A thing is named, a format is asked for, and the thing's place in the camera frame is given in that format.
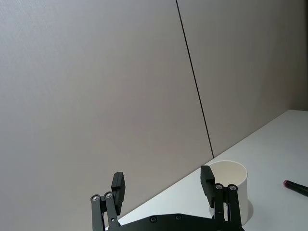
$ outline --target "wall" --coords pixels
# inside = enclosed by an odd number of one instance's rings
[[[91,230],[114,172],[125,214],[211,159],[175,1],[1,1],[0,31],[2,230]]]
[[[214,155],[307,109],[304,0],[178,2]]]

